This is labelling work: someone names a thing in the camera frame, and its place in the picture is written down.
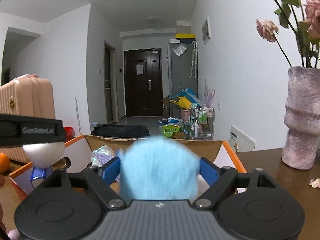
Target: textured vase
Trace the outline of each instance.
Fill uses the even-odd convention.
[[[282,161],[292,168],[309,170],[320,135],[320,69],[292,67],[288,73],[284,124],[289,131]]]

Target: blue fluffy toy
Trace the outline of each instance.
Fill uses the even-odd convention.
[[[140,200],[194,199],[199,158],[180,143],[138,140],[121,157],[120,196]]]

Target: orange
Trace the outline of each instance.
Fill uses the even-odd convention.
[[[10,160],[7,155],[0,153],[0,173],[5,173],[10,168]]]

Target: gray refrigerator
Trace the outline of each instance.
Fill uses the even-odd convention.
[[[178,43],[169,43],[168,45],[169,98],[179,94],[180,88],[190,88],[198,97],[198,73],[195,78],[195,67],[193,67],[192,78],[190,78],[193,45],[184,44],[187,50],[177,56],[173,49],[178,45]],[[170,117],[181,118],[180,110],[172,102],[170,102],[169,113]]]

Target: pink suitcase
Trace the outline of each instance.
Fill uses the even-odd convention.
[[[47,79],[20,78],[0,87],[0,113],[55,119],[52,85]],[[28,163],[22,147],[1,149],[14,161]]]

